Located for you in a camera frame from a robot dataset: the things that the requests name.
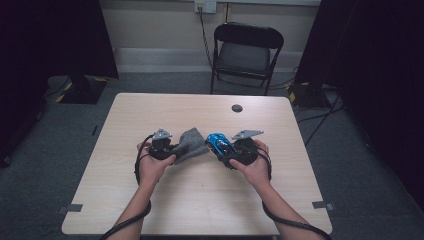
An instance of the chair seat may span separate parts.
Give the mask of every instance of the chair seat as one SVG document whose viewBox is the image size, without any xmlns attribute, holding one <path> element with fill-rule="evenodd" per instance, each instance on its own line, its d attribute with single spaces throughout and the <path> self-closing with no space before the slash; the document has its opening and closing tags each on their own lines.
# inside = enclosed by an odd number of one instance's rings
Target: chair seat
<svg viewBox="0 0 424 240">
<path fill-rule="evenodd" d="M 270 72 L 269 65 L 270 51 L 268 48 L 225 42 L 219 54 L 217 70 L 252 73 L 265 77 Z"/>
</svg>

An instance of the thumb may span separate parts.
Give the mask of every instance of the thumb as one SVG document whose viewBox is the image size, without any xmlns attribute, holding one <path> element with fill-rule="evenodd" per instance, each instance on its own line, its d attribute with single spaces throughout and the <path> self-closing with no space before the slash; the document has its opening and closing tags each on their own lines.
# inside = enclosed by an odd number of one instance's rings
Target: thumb
<svg viewBox="0 0 424 240">
<path fill-rule="evenodd" d="M 177 155 L 172 154 L 171 156 L 169 156 L 167 159 L 163 160 L 164 162 L 167 163 L 167 165 L 171 165 L 175 162 L 175 159 L 177 158 Z"/>
<path fill-rule="evenodd" d="M 233 167 L 235 167 L 237 170 L 240 170 L 242 172 L 243 172 L 244 168 L 246 167 L 241 162 L 239 162 L 235 159 L 230 159 L 230 164 L 233 165 Z"/>
</svg>

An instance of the blue toy car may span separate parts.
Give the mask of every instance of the blue toy car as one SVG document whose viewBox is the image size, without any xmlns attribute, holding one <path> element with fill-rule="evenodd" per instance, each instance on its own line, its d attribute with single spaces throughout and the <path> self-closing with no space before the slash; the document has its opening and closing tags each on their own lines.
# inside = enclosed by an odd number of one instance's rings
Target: blue toy car
<svg viewBox="0 0 424 240">
<path fill-rule="evenodd" d="M 228 141 L 222 133 L 212 133 L 205 141 L 206 146 L 220 159 L 225 156 L 234 156 L 237 151 L 234 149 L 233 144 Z"/>
</svg>

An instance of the table top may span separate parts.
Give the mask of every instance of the table top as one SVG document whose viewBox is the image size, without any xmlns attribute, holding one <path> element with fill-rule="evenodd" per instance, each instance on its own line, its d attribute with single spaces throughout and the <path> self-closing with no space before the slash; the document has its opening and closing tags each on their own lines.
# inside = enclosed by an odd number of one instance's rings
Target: table top
<svg viewBox="0 0 424 240">
<path fill-rule="evenodd" d="M 235 104 L 243 110 L 232 111 Z M 62 231 L 109 230 L 137 188 L 137 143 L 164 128 L 176 144 L 193 127 L 204 138 L 263 130 L 253 138 L 269 146 L 274 188 L 309 223 L 332 231 L 326 209 L 312 205 L 323 199 L 287 98 L 145 93 L 116 96 L 72 201 L 83 207 L 67 213 Z M 242 173 L 224 167 L 211 151 L 168 167 L 151 202 L 142 235 L 278 235 Z"/>
</svg>

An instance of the wire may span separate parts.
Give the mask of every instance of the wire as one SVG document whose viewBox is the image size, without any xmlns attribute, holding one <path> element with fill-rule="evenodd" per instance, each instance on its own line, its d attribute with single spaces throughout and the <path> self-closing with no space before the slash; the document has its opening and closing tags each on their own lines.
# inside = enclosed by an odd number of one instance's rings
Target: wire
<svg viewBox="0 0 424 240">
<path fill-rule="evenodd" d="M 205 26 L 203 25 L 203 13 L 202 13 L 203 9 L 201 7 L 197 7 L 197 10 L 199 11 L 200 23 L 202 24 L 203 43 L 205 44 L 206 57 L 208 58 L 209 67 L 212 70 L 212 62 L 211 62 L 211 56 L 209 53 L 208 40 L 206 38 Z"/>
<path fill-rule="evenodd" d="M 306 223 L 301 223 L 301 222 L 295 222 L 295 221 L 291 221 L 291 220 L 287 220 L 284 218 L 280 218 L 277 217 L 275 215 L 273 215 L 269 209 L 265 206 L 264 202 L 262 202 L 262 208 L 264 209 L 265 214 L 271 218 L 274 222 L 278 222 L 278 223 L 282 223 L 288 226 L 292 226 L 292 227 L 296 227 L 296 228 L 301 228 L 301 229 L 305 229 L 305 230 L 309 230 L 312 231 L 316 234 L 319 234 L 321 236 L 323 236 L 326 240 L 331 240 L 330 235 L 328 235 L 326 232 L 322 231 L 321 229 L 314 227 L 310 224 L 306 224 Z"/>
<path fill-rule="evenodd" d="M 48 94 L 44 95 L 44 96 L 43 96 L 43 98 L 50 97 L 51 95 L 53 95 L 53 94 L 57 93 L 60 89 L 62 89 L 62 88 L 66 85 L 66 83 L 68 83 L 68 81 L 69 81 L 69 76 L 66 78 L 65 82 L 64 82 L 64 83 L 63 83 L 60 87 L 58 87 L 58 88 L 57 88 L 56 90 L 54 90 L 53 92 L 51 92 L 51 93 L 48 93 Z"/>
<path fill-rule="evenodd" d="M 315 135 L 315 133 L 318 131 L 318 129 L 321 127 L 321 125 L 324 123 L 325 119 L 327 119 L 328 116 L 330 116 L 330 114 L 333 112 L 334 107 L 337 104 L 337 100 L 340 97 L 340 92 L 339 94 L 337 94 L 336 100 L 334 100 L 333 106 L 331 106 L 331 109 L 324 115 L 324 118 L 321 120 L 321 122 L 318 124 L 318 126 L 315 128 L 315 130 L 312 132 L 312 134 L 309 136 L 308 140 L 306 140 L 305 142 L 305 147 L 308 145 L 309 141 L 311 141 L 312 137 Z"/>
<path fill-rule="evenodd" d="M 137 179 L 137 183 L 140 184 L 140 174 L 139 174 L 139 167 L 140 167 L 140 160 L 145 157 L 148 156 L 149 154 L 143 155 L 142 157 L 140 157 L 141 152 L 143 151 L 144 145 L 146 144 L 147 140 L 149 140 L 150 138 L 152 138 L 153 135 L 149 135 L 146 139 L 144 139 L 144 141 L 141 143 L 140 148 L 138 149 L 138 153 L 137 153 L 137 158 L 136 158 L 136 162 L 135 162 L 135 177 Z M 109 238 L 110 236 L 112 236 L 113 234 L 115 234 L 116 232 L 120 231 L 121 229 L 127 227 L 128 225 L 131 225 L 135 222 L 137 222 L 138 220 L 144 218 L 145 216 L 147 216 L 147 214 L 150 213 L 150 210 L 152 209 L 152 203 L 149 200 L 149 203 L 146 206 L 146 209 L 143 210 L 143 212 L 141 212 L 140 214 L 118 224 L 113 226 L 109 231 L 107 231 L 105 234 L 103 234 L 103 236 L 100 237 L 100 240 L 105 240 L 107 238 Z"/>
<path fill-rule="evenodd" d="M 290 78 L 289 80 L 284 81 L 284 82 L 282 82 L 282 83 L 275 84 L 275 85 L 270 85 L 268 89 L 270 89 L 270 90 L 275 90 L 275 89 L 284 89 L 284 88 L 287 88 L 287 86 L 279 87 L 279 88 L 276 88 L 276 87 L 278 87 L 278 86 L 282 86 L 282 85 L 284 85 L 284 84 L 287 84 L 288 82 L 293 81 L 293 80 L 294 80 L 294 78 Z"/>
<path fill-rule="evenodd" d="M 225 11 L 225 22 L 228 22 L 228 8 L 230 7 L 230 3 L 227 2 L 227 9 Z"/>
<path fill-rule="evenodd" d="M 142 213 L 138 214 L 135 217 L 132 217 L 118 225 L 113 226 L 113 228 L 111 228 L 109 231 L 107 231 L 105 234 L 103 234 L 103 236 L 100 237 L 100 240 L 106 240 L 108 239 L 110 236 L 112 236 L 113 234 L 115 234 L 116 232 L 120 231 L 121 229 L 127 227 L 130 224 L 133 224 L 135 222 L 137 222 L 138 220 L 144 218 L 145 216 L 147 216 L 147 214 L 150 213 L 150 210 L 152 210 L 152 203 L 149 200 L 149 203 L 147 204 L 146 208 L 143 210 Z"/>
<path fill-rule="evenodd" d="M 297 121 L 297 123 L 301 123 L 301 122 L 304 122 L 304 121 L 307 121 L 307 120 L 311 120 L 311 119 L 315 119 L 315 118 L 324 117 L 325 115 L 329 115 L 331 113 L 336 113 L 336 112 L 340 111 L 343 108 L 344 108 L 344 104 L 341 107 L 339 107 L 336 110 L 334 110 L 334 111 L 327 112 L 327 113 L 324 113 L 324 114 L 321 114 L 321 115 L 317 115 L 317 116 L 313 116 L 313 117 L 308 117 L 308 118 L 305 118 L 305 119 L 302 119 L 302 120 Z"/>
</svg>

